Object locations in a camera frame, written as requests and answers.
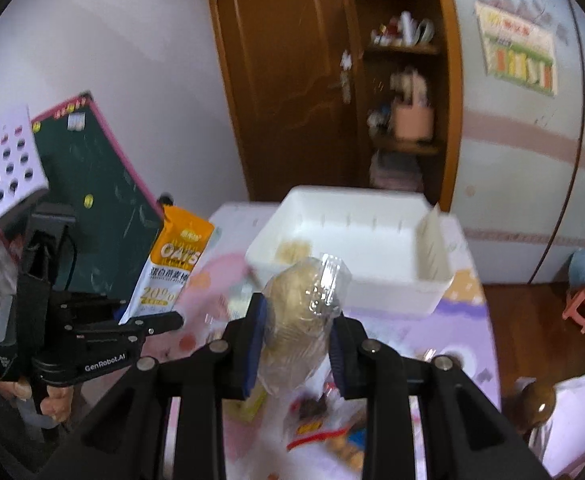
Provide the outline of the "pink plastic stool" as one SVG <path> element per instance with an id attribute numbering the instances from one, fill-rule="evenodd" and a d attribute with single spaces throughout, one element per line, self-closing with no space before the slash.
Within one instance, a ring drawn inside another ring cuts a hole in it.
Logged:
<path id="1" fill-rule="evenodd" d="M 562 319 L 572 320 L 579 326 L 580 333 L 585 333 L 585 286 L 570 289 L 567 292 Z"/>

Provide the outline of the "clear-wrapped beige pastry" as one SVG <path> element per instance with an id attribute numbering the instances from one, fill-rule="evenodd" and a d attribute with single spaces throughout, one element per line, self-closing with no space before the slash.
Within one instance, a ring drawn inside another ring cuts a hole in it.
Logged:
<path id="1" fill-rule="evenodd" d="M 283 240 L 276 249 L 275 259 L 282 264 L 295 264 L 311 255 L 312 244 L 309 240 Z"/>

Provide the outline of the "blue yellow snack packet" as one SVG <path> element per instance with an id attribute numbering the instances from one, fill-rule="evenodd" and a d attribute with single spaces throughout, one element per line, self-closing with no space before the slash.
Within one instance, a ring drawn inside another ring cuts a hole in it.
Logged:
<path id="1" fill-rule="evenodd" d="M 340 429 L 325 441 L 327 451 L 343 465 L 361 474 L 365 458 L 365 431 Z"/>

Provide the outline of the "orange white oats bar packet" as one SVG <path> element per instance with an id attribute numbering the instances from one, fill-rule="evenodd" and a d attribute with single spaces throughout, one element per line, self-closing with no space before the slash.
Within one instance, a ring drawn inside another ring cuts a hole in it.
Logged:
<path id="1" fill-rule="evenodd" d="M 119 323 L 131 318 L 170 312 L 198 261 L 214 226 L 174 205 L 163 205 L 163 227 L 143 266 Z"/>

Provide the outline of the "white perforated board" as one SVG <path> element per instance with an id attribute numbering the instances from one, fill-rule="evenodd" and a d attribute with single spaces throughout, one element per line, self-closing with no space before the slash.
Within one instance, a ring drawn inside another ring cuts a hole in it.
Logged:
<path id="1" fill-rule="evenodd" d="M 0 116 L 0 229 L 49 189 L 29 110 L 16 106 Z"/>

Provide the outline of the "white plastic organizer bin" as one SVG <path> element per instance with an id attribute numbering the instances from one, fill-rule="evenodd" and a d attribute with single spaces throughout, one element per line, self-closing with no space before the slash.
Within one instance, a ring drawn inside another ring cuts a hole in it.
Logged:
<path id="1" fill-rule="evenodd" d="M 454 278 L 439 208 L 422 194 L 293 188 L 247 249 L 260 284 L 287 268 L 276 252 L 288 242 L 307 242 L 312 257 L 346 263 L 346 307 L 422 318 Z"/>

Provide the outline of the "round clear-wrapped pastry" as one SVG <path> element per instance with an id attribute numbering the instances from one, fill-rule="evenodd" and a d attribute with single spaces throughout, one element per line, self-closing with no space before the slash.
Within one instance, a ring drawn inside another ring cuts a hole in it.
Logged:
<path id="1" fill-rule="evenodd" d="M 320 368 L 350 282 L 343 259 L 327 254 L 303 259 L 268 281 L 263 289 L 268 312 L 258 370 L 268 394 L 290 393 Z"/>

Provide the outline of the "white sliding wardrobe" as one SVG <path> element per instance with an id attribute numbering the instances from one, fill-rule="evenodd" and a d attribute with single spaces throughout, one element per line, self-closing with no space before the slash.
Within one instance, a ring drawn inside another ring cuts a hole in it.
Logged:
<path id="1" fill-rule="evenodd" d="M 577 0 L 455 0 L 464 97 L 452 210 L 487 284 L 555 281 L 585 247 L 585 9 Z M 553 40 L 555 88 L 489 70 L 480 6 Z"/>

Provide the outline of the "colourful wall poster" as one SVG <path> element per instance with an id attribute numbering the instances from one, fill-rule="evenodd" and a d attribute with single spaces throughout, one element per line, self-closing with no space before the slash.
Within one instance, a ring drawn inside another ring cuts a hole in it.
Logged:
<path id="1" fill-rule="evenodd" d="M 516 14 L 475 2 L 486 71 L 547 96 L 557 95 L 557 62 L 551 32 Z"/>

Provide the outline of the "stack of folded cloths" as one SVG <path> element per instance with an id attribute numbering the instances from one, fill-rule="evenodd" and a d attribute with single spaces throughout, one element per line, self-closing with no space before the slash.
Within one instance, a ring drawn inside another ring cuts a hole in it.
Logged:
<path id="1" fill-rule="evenodd" d="M 370 185 L 380 190 L 422 193 L 422 171 L 416 157 L 396 152 L 376 152 L 371 159 Z"/>

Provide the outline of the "white pillow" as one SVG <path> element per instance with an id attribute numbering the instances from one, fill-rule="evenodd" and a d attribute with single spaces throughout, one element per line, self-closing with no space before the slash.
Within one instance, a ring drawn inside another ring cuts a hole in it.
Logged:
<path id="1" fill-rule="evenodd" d="M 585 375 L 554 387 L 555 409 L 547 422 L 532 430 L 529 448 L 553 478 L 575 478 L 585 466 Z"/>

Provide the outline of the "green chalkboard pink frame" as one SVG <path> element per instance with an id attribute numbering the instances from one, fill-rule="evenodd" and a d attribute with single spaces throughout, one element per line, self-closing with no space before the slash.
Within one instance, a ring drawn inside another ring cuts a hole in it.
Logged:
<path id="1" fill-rule="evenodd" d="M 32 120 L 50 185 L 46 203 L 72 209 L 54 289 L 128 300 L 163 225 L 149 191 L 91 93 Z"/>

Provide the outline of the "brown wooden corner shelf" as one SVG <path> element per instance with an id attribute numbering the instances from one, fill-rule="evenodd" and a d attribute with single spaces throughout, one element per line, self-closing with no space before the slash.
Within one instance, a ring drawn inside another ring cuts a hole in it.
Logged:
<path id="1" fill-rule="evenodd" d="M 463 122 L 454 0 L 347 0 L 364 171 L 450 211 Z"/>

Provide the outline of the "pink cartoon bed sheet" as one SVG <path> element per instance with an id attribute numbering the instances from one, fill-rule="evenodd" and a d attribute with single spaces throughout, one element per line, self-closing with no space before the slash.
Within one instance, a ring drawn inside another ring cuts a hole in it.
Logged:
<path id="1" fill-rule="evenodd" d="M 179 479 L 486 479 L 505 440 L 483 289 L 459 220 L 430 214 L 427 262 L 453 280 L 435 310 L 381 312 L 355 298 L 355 267 L 335 247 L 254 284 L 249 249 L 270 204 L 212 216 L 212 243 L 178 300 L 186 318 L 161 355 L 192 382 L 176 394 L 171 455 Z"/>

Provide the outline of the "pink storage basket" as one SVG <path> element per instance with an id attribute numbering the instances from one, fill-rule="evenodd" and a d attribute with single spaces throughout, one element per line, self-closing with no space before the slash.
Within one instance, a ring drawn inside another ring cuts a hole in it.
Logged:
<path id="1" fill-rule="evenodd" d="M 433 138 L 434 110 L 426 79 L 417 70 L 400 74 L 400 97 L 393 101 L 393 136 L 399 141 L 428 142 Z"/>

